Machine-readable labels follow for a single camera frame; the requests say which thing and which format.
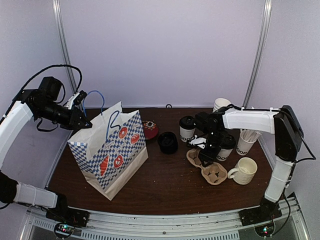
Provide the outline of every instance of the white wall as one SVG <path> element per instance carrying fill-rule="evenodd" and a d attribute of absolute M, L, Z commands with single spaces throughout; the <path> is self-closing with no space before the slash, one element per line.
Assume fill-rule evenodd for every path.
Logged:
<path fill-rule="evenodd" d="M 272 3 L 271 24 L 250 105 L 291 105 L 317 161 L 296 167 L 288 192 L 295 191 L 313 240 L 320 222 L 320 1 L 278 0 Z M 263 135 L 274 155 L 274 137 Z M 298 158 L 307 157 L 304 147 Z"/>
<path fill-rule="evenodd" d="M 263 0 L 61 1 L 83 89 L 125 107 L 212 107 L 219 97 L 241 105 L 263 10 Z"/>
<path fill-rule="evenodd" d="M 48 65 L 62 64 L 63 58 L 51 0 L 1 0 L 0 32 L 2 115 L 33 74 Z M 44 76 L 54 76 L 66 83 L 69 96 L 71 90 L 65 69 L 50 70 L 36 78 L 29 87 L 37 88 Z M 36 130 L 36 123 L 29 122 L 9 150 L 2 172 L 10 178 L 43 188 L 67 133 L 60 128 L 41 133 Z M 25 212 L 25 207 L 16 204 L 0 210 L 2 240 L 17 239 Z"/>

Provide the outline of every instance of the wooden table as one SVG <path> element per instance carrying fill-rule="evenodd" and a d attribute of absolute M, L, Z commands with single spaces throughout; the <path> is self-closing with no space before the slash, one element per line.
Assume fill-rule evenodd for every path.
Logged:
<path fill-rule="evenodd" d="M 203 108 L 142 108 L 142 120 L 155 121 L 160 133 L 171 131 L 179 136 L 179 119 Z M 93 118 L 99 110 L 88 110 Z M 239 131 L 232 131 L 235 136 Z M 187 146 L 179 140 L 179 149 L 172 155 L 161 153 L 157 138 L 147 141 L 149 159 L 109 201 L 83 177 L 67 146 L 56 167 L 49 190 L 65 194 L 71 207 L 119 214 L 171 215 L 211 213 L 259 205 L 271 177 L 271 167 L 258 142 L 247 157 L 253 158 L 258 171 L 248 185 L 239 185 L 226 179 L 220 185 L 210 185 L 199 168 L 186 160 Z M 241 158 L 235 150 L 226 161 L 220 162 L 227 171 Z"/>

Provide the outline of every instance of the red circle logo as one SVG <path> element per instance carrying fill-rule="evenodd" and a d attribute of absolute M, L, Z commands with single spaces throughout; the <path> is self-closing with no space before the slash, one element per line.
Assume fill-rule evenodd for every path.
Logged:
<path fill-rule="evenodd" d="M 128 128 L 127 127 L 123 127 L 121 128 L 121 130 L 119 131 L 119 138 L 123 139 L 128 133 Z"/>
<path fill-rule="evenodd" d="M 131 144 L 136 144 L 136 143 L 138 142 L 139 138 L 140 138 L 140 135 L 139 135 L 138 133 L 136 133 L 135 135 L 133 135 L 133 136 L 131 137 Z"/>
<path fill-rule="evenodd" d="M 120 168 L 122 166 L 122 164 L 124 163 L 124 158 L 119 155 L 116 157 L 116 159 L 113 161 L 113 166 L 114 168 Z"/>

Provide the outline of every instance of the cardboard cup holder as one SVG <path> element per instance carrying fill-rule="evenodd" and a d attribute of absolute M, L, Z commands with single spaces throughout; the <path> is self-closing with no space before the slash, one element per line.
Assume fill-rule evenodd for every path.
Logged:
<path fill-rule="evenodd" d="M 201 175 L 209 184 L 221 184 L 228 177 L 227 170 L 220 163 L 217 162 L 214 162 L 213 164 L 207 167 L 202 166 L 201 161 L 198 158 L 200 150 L 200 148 L 189 150 L 186 153 L 186 158 L 193 166 L 201 169 Z"/>

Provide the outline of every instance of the paper coffee cup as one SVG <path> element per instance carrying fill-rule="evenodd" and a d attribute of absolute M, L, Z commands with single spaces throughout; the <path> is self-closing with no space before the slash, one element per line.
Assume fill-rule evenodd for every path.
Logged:
<path fill-rule="evenodd" d="M 255 140 L 255 141 L 246 141 L 246 140 L 243 139 L 242 134 L 240 134 L 238 145 L 236 146 L 236 152 L 241 156 L 246 155 L 256 141 L 257 140 Z"/>
<path fill-rule="evenodd" d="M 228 172 L 228 179 L 233 179 L 237 184 L 246 185 L 251 182 L 258 170 L 256 162 L 249 158 L 241 158 L 235 168 Z"/>
<path fill-rule="evenodd" d="M 221 139 L 221 150 L 216 156 L 219 161 L 225 161 L 236 146 L 235 138 L 228 134 Z"/>
<path fill-rule="evenodd" d="M 179 125 L 181 141 L 186 143 L 192 140 L 196 130 L 194 118 L 192 116 L 185 116 L 180 119 Z"/>
<path fill-rule="evenodd" d="M 232 152 L 232 149 L 221 149 L 220 152 L 218 153 L 218 155 L 216 156 L 216 159 L 218 159 L 219 161 L 225 161 L 227 160 L 227 158 L 229 157 L 230 153 Z"/>
<path fill-rule="evenodd" d="M 217 98 L 214 101 L 214 106 L 213 106 L 213 112 L 217 111 L 218 109 L 222 108 L 222 107 L 226 107 L 228 105 L 230 105 L 231 102 L 228 99 L 225 98 Z"/>

